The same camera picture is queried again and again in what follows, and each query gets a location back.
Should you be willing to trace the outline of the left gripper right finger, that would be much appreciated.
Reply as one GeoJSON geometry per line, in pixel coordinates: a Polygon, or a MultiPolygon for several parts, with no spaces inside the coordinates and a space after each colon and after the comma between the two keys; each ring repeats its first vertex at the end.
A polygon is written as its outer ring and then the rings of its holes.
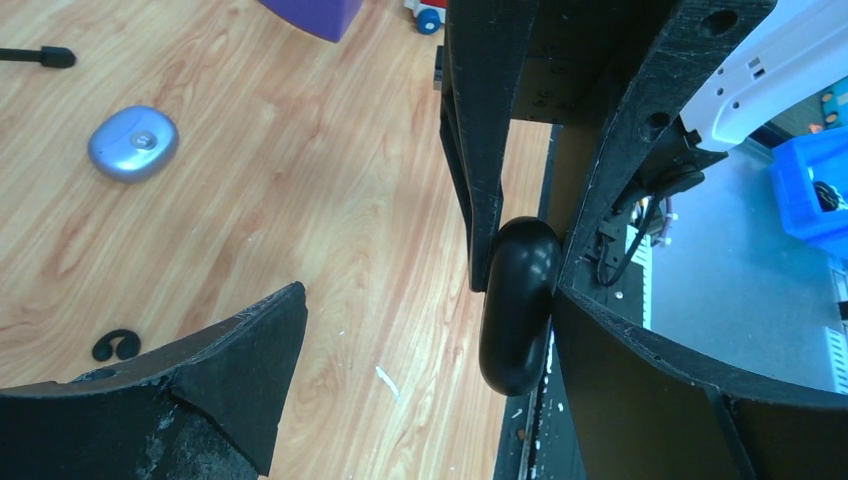
{"type": "Polygon", "coordinates": [[[571,288],[553,325],[590,478],[846,477],[844,395],[718,361],[571,288]]]}

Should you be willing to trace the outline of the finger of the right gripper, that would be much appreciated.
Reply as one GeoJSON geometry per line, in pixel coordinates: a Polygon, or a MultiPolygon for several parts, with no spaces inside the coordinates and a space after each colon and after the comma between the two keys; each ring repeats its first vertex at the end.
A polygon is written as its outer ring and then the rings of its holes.
{"type": "Polygon", "coordinates": [[[559,137],[561,291],[571,289],[600,222],[680,110],[727,56],[774,9],[772,1],[615,1],[621,28],[596,34],[613,43],[587,96],[559,137]]]}
{"type": "Polygon", "coordinates": [[[448,4],[440,136],[465,222],[474,292],[487,288],[512,105],[538,9],[536,1],[448,4]]]}

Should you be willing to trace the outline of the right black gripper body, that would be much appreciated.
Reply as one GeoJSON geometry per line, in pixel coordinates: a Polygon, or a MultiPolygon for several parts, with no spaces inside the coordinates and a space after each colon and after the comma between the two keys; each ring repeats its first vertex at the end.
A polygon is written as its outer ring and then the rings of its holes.
{"type": "Polygon", "coordinates": [[[511,117],[563,124],[602,83],[624,90],[679,10],[678,1],[541,1],[511,117]]]}

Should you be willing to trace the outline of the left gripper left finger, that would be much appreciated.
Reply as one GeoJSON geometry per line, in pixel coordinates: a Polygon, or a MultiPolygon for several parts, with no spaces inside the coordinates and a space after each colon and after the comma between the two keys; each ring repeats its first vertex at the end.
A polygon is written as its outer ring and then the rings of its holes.
{"type": "Polygon", "coordinates": [[[5,479],[269,474],[308,310],[294,282],[133,359],[1,392],[5,479]]]}

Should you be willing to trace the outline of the black earbud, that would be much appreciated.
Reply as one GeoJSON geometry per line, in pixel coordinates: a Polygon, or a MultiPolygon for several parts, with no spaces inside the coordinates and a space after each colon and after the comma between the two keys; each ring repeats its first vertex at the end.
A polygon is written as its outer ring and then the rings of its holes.
{"type": "Polygon", "coordinates": [[[140,351],[141,339],[134,331],[116,329],[95,342],[91,355],[98,362],[106,362],[113,357],[123,361],[136,357],[140,351]]]}

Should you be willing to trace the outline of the black earbud charging case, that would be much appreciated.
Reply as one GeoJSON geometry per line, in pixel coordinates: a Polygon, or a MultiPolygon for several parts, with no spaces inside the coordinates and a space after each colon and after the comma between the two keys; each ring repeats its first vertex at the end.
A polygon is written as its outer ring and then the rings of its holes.
{"type": "Polygon", "coordinates": [[[561,248],[544,221],[517,217],[498,232],[482,315],[479,366],[496,392],[521,396],[541,380],[561,248]]]}

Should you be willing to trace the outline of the lavender earbud charging case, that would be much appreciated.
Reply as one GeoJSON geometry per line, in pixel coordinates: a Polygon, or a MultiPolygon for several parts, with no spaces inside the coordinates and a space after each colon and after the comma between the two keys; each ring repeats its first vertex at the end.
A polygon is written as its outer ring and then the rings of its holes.
{"type": "Polygon", "coordinates": [[[90,136],[87,154],[107,178],[125,184],[146,181],[175,157],[180,134],[174,121],[156,108],[126,107],[90,136]]]}

